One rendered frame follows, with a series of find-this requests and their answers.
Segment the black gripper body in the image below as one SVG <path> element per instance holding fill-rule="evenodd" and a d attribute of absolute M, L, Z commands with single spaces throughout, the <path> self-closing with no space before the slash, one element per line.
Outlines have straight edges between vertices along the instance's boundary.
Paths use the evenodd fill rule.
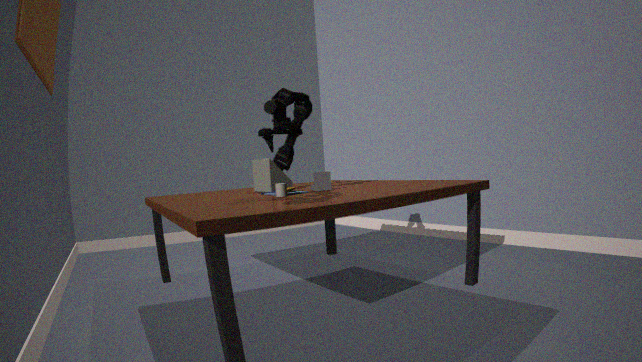
<path fill-rule="evenodd" d="M 293 130 L 288 130 L 288 129 L 281 129 L 281 127 L 277 127 L 277 122 L 278 122 L 280 116 L 283 117 L 284 120 L 287 120 L 286 115 L 276 115 L 276 116 L 274 116 L 273 128 L 272 129 L 270 128 L 270 129 L 261 129 L 261 130 L 259 130 L 258 136 L 266 136 L 266 135 L 271 135 L 271 134 L 289 134 L 289 136 L 302 135 L 301 128 L 293 128 Z"/>

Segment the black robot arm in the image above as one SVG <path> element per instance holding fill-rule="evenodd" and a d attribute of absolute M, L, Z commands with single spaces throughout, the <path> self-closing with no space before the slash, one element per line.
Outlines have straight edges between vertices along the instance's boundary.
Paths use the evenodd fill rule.
<path fill-rule="evenodd" d="M 270 101 L 265 103 L 264 111 L 267 114 L 274 114 L 274 116 L 286 115 L 286 107 L 293 103 L 294 103 L 293 113 L 294 113 L 295 119 L 292 121 L 291 121 L 291 118 L 287 118 L 287 120 L 284 120 L 283 117 L 280 116 L 281 118 L 279 117 L 279 120 L 277 122 L 277 127 L 281 127 L 281 129 L 289 129 L 289 130 L 293 130 L 293 128 L 301 128 L 302 122 L 312 112 L 312 104 L 309 101 L 309 95 L 306 95 L 304 93 L 292 92 L 285 88 L 281 88 L 281 90 L 279 90 L 276 94 L 273 95 Z M 288 134 L 288 137 L 290 137 L 289 134 Z M 287 137 L 287 140 L 288 140 L 288 137 Z M 281 171 L 283 171 L 283 169 L 289 170 L 290 165 L 293 161 L 293 155 L 294 155 L 293 145 L 296 139 L 293 142 L 291 152 L 289 152 L 288 150 L 287 140 L 285 142 L 285 145 L 279 148 L 279 150 L 277 151 L 273 159 L 274 163 L 277 165 L 277 167 Z M 278 159 L 283 163 L 280 162 Z"/>

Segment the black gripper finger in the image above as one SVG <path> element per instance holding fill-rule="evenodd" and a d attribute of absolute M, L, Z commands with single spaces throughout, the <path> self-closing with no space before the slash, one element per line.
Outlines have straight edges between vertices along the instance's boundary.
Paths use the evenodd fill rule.
<path fill-rule="evenodd" d="M 299 135 L 293 135 L 293 136 L 288 137 L 287 144 L 288 144 L 289 152 L 291 152 L 292 145 L 293 145 L 293 142 L 296 139 L 296 137 L 299 137 Z"/>
<path fill-rule="evenodd" d="M 262 138 L 265 138 L 264 140 L 267 143 L 270 151 L 274 152 L 274 149 L 273 149 L 273 135 L 266 135 L 266 136 L 263 136 Z"/>

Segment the white cylinder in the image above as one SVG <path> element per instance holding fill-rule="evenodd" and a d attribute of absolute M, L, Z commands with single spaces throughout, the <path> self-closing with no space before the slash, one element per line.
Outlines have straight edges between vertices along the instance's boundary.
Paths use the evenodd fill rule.
<path fill-rule="evenodd" d="M 276 183 L 276 195 L 277 197 L 287 196 L 287 185 L 286 183 Z"/>

